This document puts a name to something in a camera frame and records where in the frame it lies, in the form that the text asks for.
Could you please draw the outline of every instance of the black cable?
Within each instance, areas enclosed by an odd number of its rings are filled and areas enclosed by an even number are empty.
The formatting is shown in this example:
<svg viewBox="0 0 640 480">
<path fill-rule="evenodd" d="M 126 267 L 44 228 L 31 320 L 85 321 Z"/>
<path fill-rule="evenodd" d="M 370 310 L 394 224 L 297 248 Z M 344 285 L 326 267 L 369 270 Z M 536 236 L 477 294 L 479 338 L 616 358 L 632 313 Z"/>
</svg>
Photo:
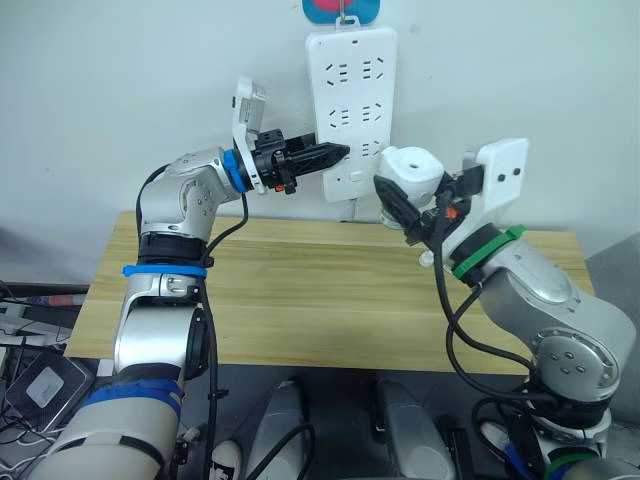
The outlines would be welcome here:
<svg viewBox="0 0 640 480">
<path fill-rule="evenodd" d="M 20 369 L 20 364 L 22 363 L 22 357 L 24 356 L 24 346 L 27 342 L 27 339 L 22 337 L 22 343 L 20 344 L 20 353 L 18 353 L 18 361 L 16 362 L 16 366 L 13 369 L 13 375 L 11 376 L 11 383 L 15 382 L 18 378 L 18 370 Z"/>
<path fill-rule="evenodd" d="M 207 295 L 207 282 L 203 277 L 198 278 L 200 288 L 200 301 L 207 320 L 207 333 L 209 335 L 209 422 L 207 426 L 207 439 L 204 449 L 204 465 L 202 478 L 209 478 L 211 470 L 213 446 L 216 434 L 216 417 L 218 414 L 218 344 L 216 339 L 216 329 L 213 322 L 213 313 Z"/>
<path fill-rule="evenodd" d="M 507 454 L 505 452 L 503 452 L 502 450 L 500 450 L 498 447 L 496 447 L 493 443 L 491 443 L 489 441 L 489 439 L 487 437 L 485 437 L 484 433 L 482 433 L 482 424 L 486 421 L 491 421 L 493 423 L 497 423 L 500 424 L 500 422 L 496 422 L 493 420 L 489 420 L 487 418 L 480 418 L 479 417 L 479 413 L 480 410 L 486 406 L 486 405 L 496 405 L 496 407 L 500 407 L 502 405 L 507 405 L 515 410 L 517 410 L 520 414 L 522 415 L 526 415 L 527 417 L 531 418 L 531 414 L 530 412 L 523 406 L 509 401 L 509 400 L 502 400 L 499 398 L 483 398 L 482 400 L 478 401 L 473 408 L 471 409 L 471 424 L 473 426 L 473 430 L 475 432 L 475 434 L 478 436 L 478 439 L 482 442 L 482 444 L 487 447 L 494 455 L 496 455 L 497 457 L 499 457 L 502 461 L 506 462 L 508 460 Z"/>
<path fill-rule="evenodd" d="M 276 455 L 278 455 L 280 450 L 282 450 L 285 445 L 289 443 L 291 439 L 293 439 L 296 435 L 299 435 L 304 431 L 309 432 L 309 447 L 307 449 L 307 455 L 304 464 L 302 465 L 302 469 L 298 474 L 297 480 L 304 479 L 305 475 L 309 471 L 309 468 L 311 467 L 311 460 L 313 459 L 313 454 L 316 448 L 316 431 L 313 428 L 313 425 L 311 425 L 310 423 L 302 423 L 297 427 L 289 430 L 289 432 L 284 437 L 282 437 L 271 450 L 269 450 L 269 453 L 267 453 L 267 455 L 265 455 L 260 463 L 256 465 L 256 468 L 254 468 L 253 471 L 245 477 L 245 480 L 256 480 L 264 471 L 264 469 L 267 468 L 271 461 L 276 457 Z"/>
<path fill-rule="evenodd" d="M 18 435 L 13 440 L 7 440 L 6 442 L 0 442 L 0 445 L 11 445 L 12 443 L 16 443 L 18 440 L 22 440 L 27 433 L 29 433 L 29 432 L 24 430 L 22 433 L 20 433 L 20 435 Z"/>
<path fill-rule="evenodd" d="M 237 230 L 241 229 L 249 219 L 249 206 L 247 204 L 247 196 L 242 194 L 242 220 L 236 225 L 226 229 L 220 235 L 218 235 L 207 247 L 205 248 L 201 258 L 200 264 L 204 268 L 208 268 L 209 255 L 215 250 L 215 248 L 229 235 Z M 216 435 L 216 416 L 218 412 L 218 345 L 216 339 L 216 330 L 213 322 L 213 312 L 211 311 L 211 304 L 209 303 L 209 296 L 207 294 L 207 283 L 204 278 L 198 278 L 198 286 L 200 289 L 200 301 L 207 320 L 207 332 L 209 335 L 209 426 L 207 428 L 207 439 L 204 450 L 204 464 L 202 469 L 202 478 L 204 480 L 209 478 L 209 471 L 211 470 L 213 447 L 215 445 Z"/>
<path fill-rule="evenodd" d="M 14 422 L 14 421 L 9 422 L 6 425 L 3 425 L 2 427 L 0 427 L 0 433 L 5 432 L 5 431 L 9 430 L 10 428 L 15 427 L 16 425 L 19 425 L 19 423 L 18 422 Z"/>
<path fill-rule="evenodd" d="M 40 303 L 34 303 L 34 302 L 28 302 L 25 300 L 16 300 L 15 297 L 12 295 L 11 298 L 14 298 L 14 300 L 7 300 L 6 298 L 1 298 L 0 299 L 0 303 L 13 303 L 15 305 L 24 305 L 25 307 L 40 307 L 40 308 L 48 308 L 48 309 L 52 309 L 52 310 L 66 310 L 69 312 L 75 312 L 78 313 L 80 312 L 80 305 L 43 305 Z"/>
<path fill-rule="evenodd" d="M 149 185 L 162 172 L 164 172 L 167 169 L 168 166 L 169 166 L 169 164 L 166 164 L 166 165 L 158 168 L 157 170 L 155 170 L 151 175 L 149 175 L 149 177 L 147 177 L 147 179 L 142 184 L 142 188 L 140 188 L 140 191 L 138 192 L 138 197 L 136 198 L 136 227 L 138 229 L 138 244 L 140 244 L 140 231 L 141 231 L 141 223 L 142 223 L 142 210 L 140 209 L 140 197 L 142 196 L 142 190 L 144 190 L 144 187 Z"/>
<path fill-rule="evenodd" d="M 16 348 L 16 347 L 19 347 L 19 346 L 20 346 L 19 343 L 0 343 L 0 347 Z M 60 355 L 62 355 L 64 353 L 62 350 L 58 350 L 57 348 L 42 347 L 40 345 L 29 345 L 28 343 L 26 343 L 24 345 L 24 348 L 26 348 L 27 350 L 35 350 L 37 352 L 57 353 L 57 354 L 60 354 Z"/>
<path fill-rule="evenodd" d="M 449 202 L 451 200 L 451 192 L 445 191 L 438 195 L 436 198 L 436 205 L 438 207 L 438 216 L 436 218 L 436 227 L 434 232 L 434 248 L 433 248 L 433 258 L 434 258 L 434 273 L 436 280 L 436 287 L 438 290 L 438 298 L 440 299 L 440 304 L 442 306 L 442 310 L 444 311 L 445 317 L 449 322 L 447 326 L 447 332 L 445 335 L 445 347 L 447 351 L 447 357 L 449 358 L 449 362 L 453 366 L 456 373 L 464 380 L 468 385 L 475 388 L 476 390 L 481 391 L 485 395 L 489 395 L 492 397 L 509 399 L 509 400 L 520 400 L 520 401 L 537 401 L 537 402 L 553 402 L 555 404 L 555 400 L 553 397 L 550 397 L 544 393 L 513 393 L 513 392 L 504 392 L 500 390 L 496 390 L 494 388 L 483 385 L 473 378 L 469 376 L 469 374 L 462 368 L 458 359 L 456 358 L 455 351 L 453 349 L 453 334 L 458 333 L 458 331 L 462 331 L 463 335 L 466 333 L 460 328 L 458 325 L 458 321 L 460 317 L 464 313 L 464 310 L 459 309 L 458 312 L 454 313 L 451 307 L 451 302 L 449 301 L 449 296 L 447 294 L 447 286 L 446 280 L 444 278 L 444 263 L 442 256 L 442 244 L 444 240 L 444 230 L 446 226 L 446 218 L 445 213 L 447 207 L 449 206 Z M 480 295 L 481 287 L 474 289 L 469 298 L 465 300 L 463 306 L 465 304 L 468 306 Z M 480 342 L 475 342 L 477 344 L 476 349 L 483 351 L 485 353 L 490 353 L 492 355 L 497 355 L 502 358 L 506 358 L 509 360 L 516 361 L 524 366 L 526 366 L 529 370 L 532 369 L 531 363 L 525 358 L 516 355 L 511 352 L 507 352 L 502 349 L 498 349 L 495 347 L 491 347 L 489 345 L 484 345 Z"/>
<path fill-rule="evenodd" d="M 211 252 L 213 252 L 213 250 L 220 244 L 222 240 L 227 238 L 233 232 L 236 232 L 240 230 L 242 227 L 244 227 L 244 225 L 247 223 L 247 220 L 249 220 L 249 206 L 247 204 L 247 196 L 243 193 L 242 194 L 242 220 L 240 220 L 240 222 L 238 222 L 234 226 L 227 228 L 224 232 L 222 232 L 215 239 L 213 239 L 213 241 L 209 245 L 207 245 L 207 248 L 205 248 L 204 253 L 202 254 L 202 257 L 200 258 L 201 265 L 204 267 L 208 267 L 209 255 L 211 255 Z"/>
<path fill-rule="evenodd" d="M 33 465 L 33 462 L 35 462 L 37 460 L 40 460 L 44 456 L 44 453 L 47 450 L 49 450 L 49 448 L 51 448 L 51 445 L 47 445 L 42 450 L 40 450 L 40 453 L 38 453 L 36 456 L 34 456 L 33 460 L 31 460 L 29 463 L 27 463 L 27 465 L 22 469 L 22 471 L 16 477 L 16 480 L 20 480 L 22 478 L 22 476 L 27 472 L 27 470 L 29 470 L 31 465 Z"/>
<path fill-rule="evenodd" d="M 29 425 L 24 419 L 20 418 L 20 417 L 8 417 L 9 420 L 11 420 L 14 424 L 16 424 L 17 429 L 21 429 L 23 430 L 25 433 L 30 433 L 31 435 L 40 438 L 41 440 L 44 440 L 50 444 L 53 444 L 53 440 L 51 440 L 50 438 L 48 438 L 47 436 L 43 435 L 46 434 L 47 432 L 38 432 L 37 430 L 35 430 L 34 428 L 31 427 L 31 425 Z"/>
<path fill-rule="evenodd" d="M 449 296 L 447 294 L 447 283 L 444 277 L 444 259 L 442 255 L 442 244 L 444 242 L 444 230 L 446 227 L 446 218 L 445 213 L 447 211 L 447 207 L 449 206 L 449 201 L 451 196 L 449 192 L 445 192 L 444 195 L 441 195 L 437 199 L 438 203 L 438 217 L 436 219 L 436 227 L 434 232 L 434 244 L 435 248 L 433 250 L 433 264 L 434 264 L 434 273 L 436 277 L 436 287 L 438 289 L 438 297 L 440 298 L 440 304 L 442 305 L 442 309 L 445 311 L 445 315 L 447 316 L 447 320 L 450 320 L 453 317 L 453 309 L 451 308 L 451 303 L 449 302 Z M 476 350 L 480 350 L 482 352 L 488 353 L 490 355 L 495 355 L 498 357 L 506 358 L 508 360 L 513 360 L 528 370 L 533 368 L 533 365 L 526 358 L 521 357 L 512 352 L 508 352 L 506 350 L 502 350 L 500 348 L 492 347 L 491 345 L 486 345 L 484 343 L 478 342 L 477 340 L 471 338 L 457 322 L 451 322 L 452 327 L 456 334 L 460 337 L 460 339 Z"/>
</svg>

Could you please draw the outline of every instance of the electrical outlet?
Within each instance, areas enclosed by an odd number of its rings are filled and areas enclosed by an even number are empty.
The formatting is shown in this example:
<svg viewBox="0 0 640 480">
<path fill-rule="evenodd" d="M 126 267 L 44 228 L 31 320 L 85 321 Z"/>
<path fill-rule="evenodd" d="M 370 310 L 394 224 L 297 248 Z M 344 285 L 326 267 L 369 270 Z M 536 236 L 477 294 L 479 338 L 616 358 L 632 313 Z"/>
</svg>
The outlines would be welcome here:
<svg viewBox="0 0 640 480">
<path fill-rule="evenodd" d="M 340 27 L 311 34 L 306 49 L 316 138 L 351 148 L 323 172 L 325 198 L 369 195 L 380 151 L 390 142 L 397 34 L 389 27 Z"/>
</svg>

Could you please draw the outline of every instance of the blue tape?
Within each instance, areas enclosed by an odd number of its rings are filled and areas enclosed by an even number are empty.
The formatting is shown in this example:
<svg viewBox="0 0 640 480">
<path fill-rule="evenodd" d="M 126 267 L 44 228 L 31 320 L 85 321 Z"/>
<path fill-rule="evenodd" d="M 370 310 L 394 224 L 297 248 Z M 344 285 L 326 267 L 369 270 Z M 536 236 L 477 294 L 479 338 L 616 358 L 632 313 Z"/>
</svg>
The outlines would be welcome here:
<svg viewBox="0 0 640 480">
<path fill-rule="evenodd" d="M 183 395 L 180 387 L 172 380 L 139 380 L 131 383 L 117 383 L 96 390 L 82 404 L 82 407 L 120 398 L 150 398 L 166 403 L 180 418 L 180 403 L 170 395 L 171 393 L 180 397 Z"/>
<path fill-rule="evenodd" d="M 529 472 L 525 468 L 524 464 L 522 463 L 522 460 L 520 459 L 520 455 L 518 455 L 518 451 L 516 450 L 516 447 L 513 446 L 513 443 L 509 443 L 505 447 L 504 452 L 507 454 L 507 456 L 509 457 L 509 460 L 511 460 L 511 464 L 515 467 L 515 469 L 522 476 L 522 478 L 526 478 L 527 480 L 533 480 L 531 478 L 531 475 L 529 475 Z"/>
<path fill-rule="evenodd" d="M 193 267 L 191 265 L 125 265 L 122 274 L 130 277 L 136 273 L 173 273 L 174 275 L 192 275 L 194 277 L 207 278 L 207 269 Z"/>
<path fill-rule="evenodd" d="M 244 182 L 242 181 L 242 176 L 238 170 L 238 161 L 233 155 L 233 150 L 226 150 L 224 152 L 222 156 L 222 166 L 229 172 L 229 175 L 231 175 L 231 180 L 233 180 L 233 185 L 236 187 L 236 190 L 240 193 L 247 193 L 247 187 L 244 186 Z"/>
</svg>

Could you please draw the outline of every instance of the green tape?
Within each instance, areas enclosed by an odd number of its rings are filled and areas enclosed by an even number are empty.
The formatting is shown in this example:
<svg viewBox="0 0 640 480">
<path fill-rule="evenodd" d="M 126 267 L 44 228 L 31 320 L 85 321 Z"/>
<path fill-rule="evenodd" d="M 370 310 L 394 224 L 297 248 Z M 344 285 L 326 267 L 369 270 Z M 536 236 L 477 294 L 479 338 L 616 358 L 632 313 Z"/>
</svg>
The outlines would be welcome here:
<svg viewBox="0 0 640 480">
<path fill-rule="evenodd" d="M 509 242 L 512 242 L 520 238 L 525 230 L 526 228 L 524 227 L 524 225 L 518 225 L 518 226 L 509 228 L 506 232 L 493 238 L 488 243 L 485 243 L 482 247 L 476 250 L 473 253 L 473 255 L 466 258 L 463 262 L 460 262 L 460 265 L 458 265 L 455 268 L 455 270 L 453 271 L 453 274 L 456 276 L 458 280 L 460 280 L 462 277 L 464 277 L 467 274 L 469 270 L 471 270 L 473 267 L 478 265 L 485 258 L 487 258 L 489 255 L 495 252 L 497 249 L 499 249 L 500 247 L 502 247 L 503 245 Z"/>
<path fill-rule="evenodd" d="M 547 469 L 544 472 L 544 480 L 549 480 L 553 472 L 558 470 L 560 467 L 567 465 L 568 463 L 578 463 L 583 462 L 585 460 L 591 460 L 592 458 L 596 458 L 598 455 L 593 453 L 573 453 L 570 455 L 565 455 L 560 458 L 556 458 L 553 462 L 549 464 Z"/>
</svg>

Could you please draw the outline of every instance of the robotic arm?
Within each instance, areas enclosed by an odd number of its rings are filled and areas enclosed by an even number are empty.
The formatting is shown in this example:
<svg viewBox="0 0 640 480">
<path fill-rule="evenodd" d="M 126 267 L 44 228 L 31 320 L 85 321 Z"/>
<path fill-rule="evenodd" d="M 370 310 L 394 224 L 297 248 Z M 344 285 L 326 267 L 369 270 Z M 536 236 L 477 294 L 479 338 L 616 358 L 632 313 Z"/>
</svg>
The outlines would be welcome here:
<svg viewBox="0 0 640 480">
<path fill-rule="evenodd" d="M 123 269 L 128 287 L 115 337 L 115 380 L 85 402 L 31 479 L 151 480 L 175 473 L 185 381 L 213 367 L 212 319 L 209 327 L 199 303 L 213 264 L 215 244 L 207 242 L 218 207 L 242 197 L 246 212 L 244 194 L 252 189 L 294 193 L 297 176 L 331 167 L 349 152 L 316 144 L 313 134 L 285 140 L 280 130 L 258 133 L 264 92 L 248 79 L 240 79 L 233 107 L 234 148 L 184 155 L 145 182 L 136 209 L 138 263 Z M 253 150 L 248 134 L 257 134 Z"/>
<path fill-rule="evenodd" d="M 619 309 L 579 289 L 520 238 L 522 227 L 501 232 L 492 223 L 519 195 L 527 149 L 526 139 L 486 145 L 465 155 L 457 176 L 444 173 L 426 151 L 386 150 L 374 181 L 383 218 L 394 219 L 409 244 L 423 242 L 435 252 L 455 277 L 479 292 L 489 318 L 531 351 L 522 390 L 549 401 L 523 403 L 534 412 L 525 432 L 538 448 L 518 453 L 527 461 L 531 455 L 542 459 L 544 468 L 561 454 L 587 449 L 605 455 L 608 404 L 636 330 Z M 418 210 L 432 195 L 436 207 Z M 421 263 L 432 258 L 427 253 Z"/>
</svg>

